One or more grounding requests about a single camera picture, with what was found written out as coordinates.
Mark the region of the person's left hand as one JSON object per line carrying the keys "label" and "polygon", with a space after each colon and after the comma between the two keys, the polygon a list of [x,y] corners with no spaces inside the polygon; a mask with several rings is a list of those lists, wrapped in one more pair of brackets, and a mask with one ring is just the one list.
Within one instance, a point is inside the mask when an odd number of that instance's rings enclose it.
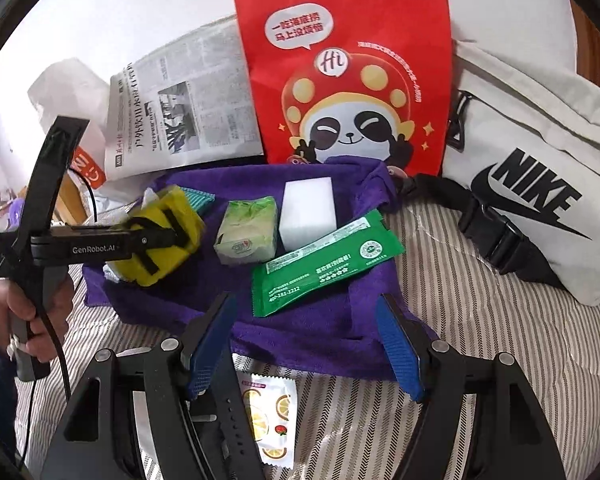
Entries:
{"label": "person's left hand", "polygon": [[[68,274],[57,287],[48,318],[60,342],[64,342],[69,330],[68,317],[73,309],[73,280]],[[48,363],[58,356],[52,338],[43,321],[36,315],[35,307],[21,288],[9,280],[0,280],[0,356],[4,356],[12,336],[12,316],[30,323],[32,336],[26,343],[26,351],[41,363]]]}

